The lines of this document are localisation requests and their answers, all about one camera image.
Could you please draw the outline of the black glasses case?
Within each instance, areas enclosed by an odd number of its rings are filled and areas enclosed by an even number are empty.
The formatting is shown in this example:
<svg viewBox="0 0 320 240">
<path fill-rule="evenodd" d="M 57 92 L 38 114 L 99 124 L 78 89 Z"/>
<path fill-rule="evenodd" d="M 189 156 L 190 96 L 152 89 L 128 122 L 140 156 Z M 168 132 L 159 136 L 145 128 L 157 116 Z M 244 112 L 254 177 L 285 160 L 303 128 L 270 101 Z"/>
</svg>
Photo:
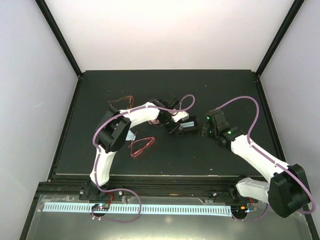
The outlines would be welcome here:
<svg viewBox="0 0 320 240">
<path fill-rule="evenodd" d="M 194 116 L 190 116 L 189 119 L 187 119 L 187 120 L 184 120 L 184 121 L 181 120 L 180 121 L 180 123 L 186 123 L 186 122 L 194 122 L 194 127 L 184 128 L 183 135 L 186 135 L 186 134 L 189 134 L 189 133 L 197 133 L 199 131 L 197 117 L 195 115 Z"/>
</svg>

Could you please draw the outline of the red frame sunglasses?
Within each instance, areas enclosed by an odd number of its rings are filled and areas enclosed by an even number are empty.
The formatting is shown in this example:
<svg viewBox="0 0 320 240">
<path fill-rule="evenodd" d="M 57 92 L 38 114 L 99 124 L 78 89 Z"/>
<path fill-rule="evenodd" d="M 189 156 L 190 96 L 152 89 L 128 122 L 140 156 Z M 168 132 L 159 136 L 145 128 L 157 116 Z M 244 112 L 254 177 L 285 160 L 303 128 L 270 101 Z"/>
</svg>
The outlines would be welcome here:
<svg viewBox="0 0 320 240">
<path fill-rule="evenodd" d="M 139 156 L 145 149 L 151 147 L 156 138 L 154 136 L 137 138 L 138 132 L 136 131 L 133 135 L 133 139 L 131 140 L 128 148 L 130 149 L 130 156 L 132 158 L 136 158 Z"/>
</svg>

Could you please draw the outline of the light blue cleaning cloth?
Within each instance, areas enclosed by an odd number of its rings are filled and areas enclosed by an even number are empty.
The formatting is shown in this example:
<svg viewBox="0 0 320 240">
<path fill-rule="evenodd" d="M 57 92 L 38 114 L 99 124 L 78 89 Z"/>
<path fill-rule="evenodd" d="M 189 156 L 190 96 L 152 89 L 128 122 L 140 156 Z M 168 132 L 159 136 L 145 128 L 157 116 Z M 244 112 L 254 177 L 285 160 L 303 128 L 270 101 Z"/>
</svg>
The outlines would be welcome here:
<svg viewBox="0 0 320 240">
<path fill-rule="evenodd" d="M 194 122 L 194 121 L 183 122 L 183 123 L 180 123 L 180 125 L 181 125 L 183 128 L 191 128 L 191 127 L 194 127 L 194 126 L 195 126 L 195 122 Z"/>
</svg>

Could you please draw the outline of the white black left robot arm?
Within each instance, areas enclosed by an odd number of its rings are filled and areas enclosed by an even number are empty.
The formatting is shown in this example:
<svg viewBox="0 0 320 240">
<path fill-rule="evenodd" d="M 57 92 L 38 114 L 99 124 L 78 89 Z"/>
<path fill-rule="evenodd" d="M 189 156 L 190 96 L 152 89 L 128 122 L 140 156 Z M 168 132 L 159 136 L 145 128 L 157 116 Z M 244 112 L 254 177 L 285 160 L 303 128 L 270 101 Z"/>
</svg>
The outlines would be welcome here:
<svg viewBox="0 0 320 240">
<path fill-rule="evenodd" d="M 111 190 L 106 184 L 110 180 L 110 170 L 116 153 L 127 141 L 128 133 L 137 125 L 156 123 L 166 127 L 175 136 L 180 134 L 181 126 L 190 118 L 189 107 L 176 109 L 182 102 L 174 99 L 170 104 L 152 99 L 134 108 L 118 110 L 111 107 L 102 117 L 92 137 L 96 149 L 95 161 L 89 175 L 89 193 L 97 200 L 103 199 Z"/>
</svg>

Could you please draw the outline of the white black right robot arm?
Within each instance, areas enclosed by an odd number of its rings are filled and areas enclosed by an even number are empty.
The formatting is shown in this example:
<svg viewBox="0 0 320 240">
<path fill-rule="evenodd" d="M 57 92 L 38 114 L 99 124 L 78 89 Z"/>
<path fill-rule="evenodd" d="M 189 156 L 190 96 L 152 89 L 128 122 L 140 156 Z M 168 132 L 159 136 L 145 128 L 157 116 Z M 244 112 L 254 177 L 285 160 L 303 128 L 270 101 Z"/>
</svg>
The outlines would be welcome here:
<svg viewBox="0 0 320 240">
<path fill-rule="evenodd" d="M 263 181 L 245 177 L 228 187 L 230 200 L 238 202 L 244 197 L 264 202 L 282 218 L 315 203 L 305 170 L 299 164 L 289 165 L 281 161 L 239 127 L 231 127 L 221 109 L 206 113 L 201 135 L 241 157 L 264 177 Z"/>
</svg>

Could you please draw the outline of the pink glasses case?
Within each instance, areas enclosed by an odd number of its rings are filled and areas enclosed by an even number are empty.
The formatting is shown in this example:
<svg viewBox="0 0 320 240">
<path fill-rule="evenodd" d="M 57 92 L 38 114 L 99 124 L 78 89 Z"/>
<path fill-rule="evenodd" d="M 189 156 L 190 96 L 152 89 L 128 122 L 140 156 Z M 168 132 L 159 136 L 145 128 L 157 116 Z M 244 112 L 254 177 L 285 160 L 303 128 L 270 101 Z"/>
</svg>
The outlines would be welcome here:
<svg viewBox="0 0 320 240">
<path fill-rule="evenodd" d="M 151 124 L 151 125 L 157 125 L 158 123 L 159 123 L 158 120 L 150 120 L 149 121 L 149 124 Z"/>
</svg>

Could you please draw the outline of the right base circuit board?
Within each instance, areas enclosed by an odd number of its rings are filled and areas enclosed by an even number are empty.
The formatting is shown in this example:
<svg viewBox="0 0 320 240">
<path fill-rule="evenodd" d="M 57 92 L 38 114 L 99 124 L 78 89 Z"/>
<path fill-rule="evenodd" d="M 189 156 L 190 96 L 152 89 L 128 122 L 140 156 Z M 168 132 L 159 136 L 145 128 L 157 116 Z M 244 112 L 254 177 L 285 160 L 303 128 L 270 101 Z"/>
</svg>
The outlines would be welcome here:
<svg viewBox="0 0 320 240">
<path fill-rule="evenodd" d="M 230 209 L 232 213 L 250 213 L 256 211 L 257 207 L 253 205 L 232 205 Z"/>
</svg>

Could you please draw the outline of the base circuit board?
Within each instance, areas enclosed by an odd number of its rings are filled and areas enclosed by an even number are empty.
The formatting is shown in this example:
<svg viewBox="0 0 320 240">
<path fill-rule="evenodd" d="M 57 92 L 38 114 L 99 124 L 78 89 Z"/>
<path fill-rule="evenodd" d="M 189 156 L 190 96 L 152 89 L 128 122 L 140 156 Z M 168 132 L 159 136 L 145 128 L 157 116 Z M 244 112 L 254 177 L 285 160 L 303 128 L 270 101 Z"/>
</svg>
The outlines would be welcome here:
<svg viewBox="0 0 320 240">
<path fill-rule="evenodd" d="M 230 209 L 232 213 L 250 213 L 256 211 L 257 207 L 253 205 L 232 205 Z"/>
<path fill-rule="evenodd" d="M 107 212 L 110 209 L 110 204 L 109 203 L 96 203 L 91 207 L 91 211 L 102 211 L 102 212 Z"/>
</svg>

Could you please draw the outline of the left base circuit board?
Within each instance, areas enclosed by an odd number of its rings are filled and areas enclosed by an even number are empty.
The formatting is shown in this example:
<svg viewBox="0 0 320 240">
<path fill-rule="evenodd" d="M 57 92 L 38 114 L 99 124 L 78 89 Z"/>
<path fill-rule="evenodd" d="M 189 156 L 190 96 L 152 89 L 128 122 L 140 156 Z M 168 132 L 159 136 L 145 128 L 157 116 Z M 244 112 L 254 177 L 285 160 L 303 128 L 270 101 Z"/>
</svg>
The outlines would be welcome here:
<svg viewBox="0 0 320 240">
<path fill-rule="evenodd" d="M 107 212 L 110 209 L 110 204 L 109 203 L 96 203 L 91 207 L 91 211 L 102 211 L 102 212 Z"/>
</svg>

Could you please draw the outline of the brown frame sunglasses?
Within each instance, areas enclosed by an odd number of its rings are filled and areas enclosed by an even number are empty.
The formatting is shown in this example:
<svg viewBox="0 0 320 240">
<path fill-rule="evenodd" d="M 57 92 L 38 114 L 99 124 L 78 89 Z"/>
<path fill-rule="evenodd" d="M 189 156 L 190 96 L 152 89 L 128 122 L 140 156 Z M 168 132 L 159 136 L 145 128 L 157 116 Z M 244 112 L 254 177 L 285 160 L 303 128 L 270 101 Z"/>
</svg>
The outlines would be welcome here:
<svg viewBox="0 0 320 240">
<path fill-rule="evenodd" d="M 116 99 L 116 100 L 109 100 L 108 101 L 108 104 L 110 105 L 111 108 L 113 108 L 113 104 L 116 104 L 116 103 L 120 103 L 120 102 L 125 102 L 127 101 L 127 106 L 126 106 L 126 109 L 132 109 L 133 106 L 134 106 L 134 97 L 132 95 L 127 95 L 127 96 L 123 96 L 119 99 Z"/>
</svg>

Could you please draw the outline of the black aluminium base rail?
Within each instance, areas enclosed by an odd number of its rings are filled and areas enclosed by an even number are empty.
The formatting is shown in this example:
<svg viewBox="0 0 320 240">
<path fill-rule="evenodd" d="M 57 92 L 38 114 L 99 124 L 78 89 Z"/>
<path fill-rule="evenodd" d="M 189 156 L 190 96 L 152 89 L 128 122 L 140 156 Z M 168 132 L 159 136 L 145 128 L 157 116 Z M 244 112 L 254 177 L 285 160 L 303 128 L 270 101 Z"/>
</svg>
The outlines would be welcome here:
<svg viewBox="0 0 320 240">
<path fill-rule="evenodd" d="M 115 190 L 115 198 L 120 198 L 120 193 L 139 197 L 157 197 L 157 198 L 200 198 L 209 199 L 215 203 L 247 204 L 257 203 L 253 198 L 243 197 L 236 193 L 236 190 L 227 185 L 165 185 L 165 184 L 138 184 L 138 185 L 104 185 L 101 187 L 104 191 Z"/>
</svg>

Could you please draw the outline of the left black frame post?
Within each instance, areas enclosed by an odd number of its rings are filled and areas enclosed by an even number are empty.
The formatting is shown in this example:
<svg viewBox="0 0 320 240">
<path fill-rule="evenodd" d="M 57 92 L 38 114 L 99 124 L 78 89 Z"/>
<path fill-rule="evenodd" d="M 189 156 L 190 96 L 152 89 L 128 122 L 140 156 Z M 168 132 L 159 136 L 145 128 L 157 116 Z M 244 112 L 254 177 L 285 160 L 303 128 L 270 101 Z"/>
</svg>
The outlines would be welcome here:
<svg viewBox="0 0 320 240">
<path fill-rule="evenodd" d="M 66 56 L 68 62 L 70 63 L 74 73 L 78 78 L 81 78 L 83 72 L 81 71 L 66 39 L 63 36 L 49 6 L 47 5 L 45 0 L 35 0 L 39 10 L 41 11 L 43 17 L 45 18 L 50 30 L 52 31 L 54 37 L 56 38 L 58 44 L 60 45 L 64 55 Z"/>
</svg>

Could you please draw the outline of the black frame post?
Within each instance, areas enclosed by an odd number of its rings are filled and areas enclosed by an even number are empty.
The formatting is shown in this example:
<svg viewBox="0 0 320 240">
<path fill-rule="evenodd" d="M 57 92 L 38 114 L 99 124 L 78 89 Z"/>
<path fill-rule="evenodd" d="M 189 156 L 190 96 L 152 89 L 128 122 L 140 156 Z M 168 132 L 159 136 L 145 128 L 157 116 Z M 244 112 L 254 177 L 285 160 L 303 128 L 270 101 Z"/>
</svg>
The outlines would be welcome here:
<svg viewBox="0 0 320 240">
<path fill-rule="evenodd" d="M 280 45 L 281 41 L 283 40 L 284 36 L 286 35 L 288 29 L 290 28 L 291 24 L 293 23 L 294 19 L 296 18 L 298 12 L 300 11 L 301 7 L 303 6 L 305 0 L 294 0 L 292 5 L 290 6 L 287 14 L 285 15 L 280 27 L 278 28 L 271 44 L 269 45 L 265 55 L 263 56 L 257 70 L 255 71 L 255 75 L 257 78 L 260 78 L 268 66 L 269 62 L 271 61 L 274 53 L 276 52 L 278 46 Z"/>
<path fill-rule="evenodd" d="M 66 56 L 68 62 L 70 63 L 74 73 L 78 78 L 81 78 L 83 72 L 81 71 L 66 39 L 63 36 L 49 6 L 47 5 L 45 0 L 35 0 L 39 10 L 41 11 L 43 17 L 45 18 L 50 30 L 52 31 L 54 37 L 56 38 L 58 44 L 60 45 L 64 55 Z"/>
</svg>

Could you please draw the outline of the right black frame post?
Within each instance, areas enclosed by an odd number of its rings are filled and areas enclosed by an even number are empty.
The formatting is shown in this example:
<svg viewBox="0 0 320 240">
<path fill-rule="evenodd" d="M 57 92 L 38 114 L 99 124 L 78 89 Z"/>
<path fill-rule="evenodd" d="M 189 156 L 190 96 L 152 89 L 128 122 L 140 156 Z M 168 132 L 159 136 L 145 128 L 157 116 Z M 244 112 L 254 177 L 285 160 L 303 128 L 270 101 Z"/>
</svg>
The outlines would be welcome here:
<svg viewBox="0 0 320 240">
<path fill-rule="evenodd" d="M 303 6 L 305 0 L 294 0 L 292 5 L 290 6 L 287 14 L 285 15 L 280 27 L 278 28 L 271 44 L 269 45 L 265 55 L 263 56 L 257 70 L 255 71 L 255 75 L 257 78 L 260 78 L 268 66 L 269 62 L 271 61 L 274 53 L 276 52 L 278 46 L 280 45 L 281 41 L 283 40 L 284 36 L 286 35 L 288 29 L 290 28 L 291 24 L 293 23 L 294 19 L 296 18 L 298 12 L 300 11 L 301 7 Z"/>
</svg>

